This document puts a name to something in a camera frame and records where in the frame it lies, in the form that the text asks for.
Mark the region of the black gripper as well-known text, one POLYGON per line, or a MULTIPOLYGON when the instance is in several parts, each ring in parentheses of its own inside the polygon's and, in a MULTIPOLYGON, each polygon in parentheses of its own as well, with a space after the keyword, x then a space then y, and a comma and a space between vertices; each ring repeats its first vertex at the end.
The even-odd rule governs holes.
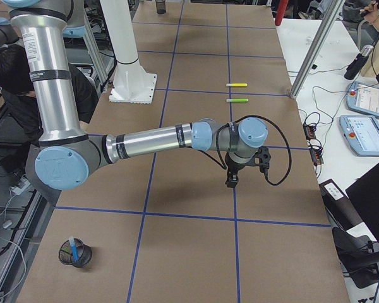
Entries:
POLYGON ((249 158, 242 158, 234 152, 227 152, 225 163, 228 170, 225 185, 234 189, 239 182, 238 172, 245 167, 259 167, 261 173, 268 175, 270 160, 271 154, 267 146, 261 146, 249 158))

